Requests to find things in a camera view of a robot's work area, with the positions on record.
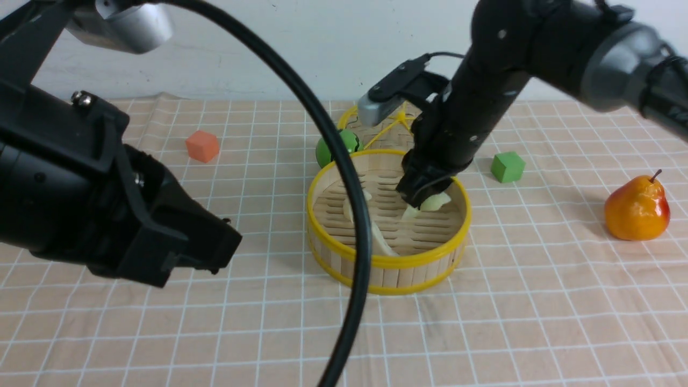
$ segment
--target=yellow rim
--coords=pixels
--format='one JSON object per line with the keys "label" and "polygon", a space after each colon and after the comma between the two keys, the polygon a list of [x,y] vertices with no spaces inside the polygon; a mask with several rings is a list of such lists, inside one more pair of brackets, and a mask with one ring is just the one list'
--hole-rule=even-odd
{"label": "yellow rim", "polygon": [[[356,152],[352,154],[351,157],[354,158],[368,154],[395,154],[403,156],[405,152],[396,149],[375,149]],[[342,258],[353,262],[356,260],[356,251],[351,247],[348,247],[343,243],[339,242],[338,240],[334,239],[330,234],[328,234],[327,231],[325,231],[325,229],[320,225],[320,222],[318,222],[318,220],[316,219],[315,213],[313,212],[313,208],[310,205],[314,196],[315,186],[317,185],[318,181],[320,181],[320,179],[323,177],[325,173],[327,173],[327,171],[334,167],[335,164],[330,163],[326,165],[324,168],[322,168],[322,170],[315,176],[315,179],[313,180],[313,182],[310,185],[310,188],[308,189],[308,197],[306,198],[306,212],[308,214],[308,223],[315,232],[316,237],[320,241],[322,241],[329,250],[333,251],[336,254],[339,254]],[[471,224],[472,210],[471,201],[464,186],[456,178],[453,178],[453,184],[459,187],[459,189],[461,190],[461,194],[464,196],[464,199],[466,200],[466,218],[464,219],[464,224],[461,226],[456,235],[454,235],[449,241],[444,243],[442,246],[432,249],[430,251],[425,251],[424,253],[406,255],[403,257],[384,257],[380,255],[373,255],[372,264],[374,267],[382,269],[408,269],[411,267],[428,264],[435,260],[439,260],[459,247],[461,242],[463,242],[463,240],[465,239],[466,234],[468,233],[469,225]]]}
{"label": "yellow rim", "polygon": [[[313,242],[311,240],[308,240],[308,244],[310,245],[310,250],[313,253],[313,258],[315,258],[315,262],[318,262],[320,267],[322,267],[325,271],[327,271],[327,274],[330,274],[335,280],[341,282],[342,284],[351,287],[352,283],[354,282],[350,278],[346,278],[345,276],[341,275],[341,273],[337,273],[327,265],[323,259],[320,257],[317,251],[313,248]],[[456,269],[456,266],[461,263],[461,259],[464,257],[464,251],[466,250],[466,246],[464,245],[461,248],[461,253],[459,253],[458,258],[456,261],[442,274],[438,275],[437,277],[433,278],[432,280],[423,282],[422,284],[417,284],[413,286],[408,286],[405,288],[386,288],[383,286],[373,286],[369,285],[368,286],[368,292],[377,294],[377,295],[406,295],[406,294],[412,294],[412,293],[417,293],[419,291],[423,291],[425,289],[429,289],[432,286],[435,286],[439,284],[440,282],[444,281],[445,278],[449,277],[449,275]]]}

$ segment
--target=white wall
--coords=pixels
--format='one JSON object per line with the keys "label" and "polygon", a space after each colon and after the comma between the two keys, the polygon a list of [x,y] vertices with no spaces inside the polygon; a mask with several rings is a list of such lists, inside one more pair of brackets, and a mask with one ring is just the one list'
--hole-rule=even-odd
{"label": "white wall", "polygon": [[[5,15],[24,0],[0,0]],[[211,0],[282,54],[321,98],[355,99],[394,66],[435,50],[464,52],[477,0]],[[625,0],[688,54],[686,0]],[[36,77],[60,97],[76,88],[107,97],[165,91],[186,97],[292,98],[251,52],[199,16],[172,9],[176,35],[156,51],[133,56],[79,43],[64,32]],[[430,70],[450,76],[455,59]],[[565,98],[533,81],[521,98]]]}

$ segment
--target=green ball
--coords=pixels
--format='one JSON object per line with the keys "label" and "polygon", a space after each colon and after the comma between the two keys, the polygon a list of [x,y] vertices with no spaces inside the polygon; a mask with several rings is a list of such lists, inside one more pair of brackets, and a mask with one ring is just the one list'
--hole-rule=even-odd
{"label": "green ball", "polygon": [[[358,152],[363,147],[361,145],[361,140],[358,139],[358,136],[348,129],[339,129],[339,136],[341,136],[342,140],[344,141],[344,146],[346,146],[349,154]],[[327,148],[327,144],[325,144],[325,140],[323,138],[318,141],[318,145],[315,147],[315,158],[318,160],[318,165],[320,165],[320,168],[334,161],[332,153],[330,152],[330,149]]]}

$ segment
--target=black cable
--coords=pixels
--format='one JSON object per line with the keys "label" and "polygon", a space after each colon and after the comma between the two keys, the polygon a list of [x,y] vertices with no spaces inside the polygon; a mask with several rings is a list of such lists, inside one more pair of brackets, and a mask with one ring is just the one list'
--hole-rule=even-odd
{"label": "black cable", "polygon": [[427,56],[430,58],[433,58],[435,56],[452,56],[453,58],[459,58],[459,59],[463,59],[466,57],[463,54],[457,54],[455,52],[447,52],[447,51],[432,52],[432,53],[428,54]]}
{"label": "black cable", "polygon": [[272,71],[292,90],[301,101],[305,110],[313,118],[313,122],[325,139],[325,144],[332,152],[335,165],[344,182],[354,214],[354,228],[356,232],[356,262],[354,263],[354,278],[349,297],[349,306],[342,323],[342,328],[334,345],[319,387],[335,387],[344,366],[349,358],[356,339],[358,326],[361,324],[363,308],[368,294],[370,266],[372,257],[372,236],[370,216],[363,195],[361,181],[351,161],[349,152],[344,146],[334,122],[327,114],[320,100],[305,84],[301,77],[279,56],[267,43],[260,39],[253,31],[230,16],[222,9],[201,0],[135,0],[136,3],[167,3],[197,13],[241,41],[265,62]]}
{"label": "black cable", "polygon": [[612,9],[609,4],[607,4],[606,0],[595,0],[595,5],[602,12],[607,12]]}

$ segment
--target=foam cube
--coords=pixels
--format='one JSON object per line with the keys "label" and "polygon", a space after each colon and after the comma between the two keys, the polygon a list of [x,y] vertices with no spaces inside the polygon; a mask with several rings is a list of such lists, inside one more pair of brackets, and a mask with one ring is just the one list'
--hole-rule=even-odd
{"label": "foam cube", "polygon": [[495,155],[490,170],[499,182],[515,182],[523,176],[526,162],[514,151]]}
{"label": "foam cube", "polygon": [[192,159],[207,163],[219,153],[219,141],[215,135],[199,130],[186,139],[186,151]]}

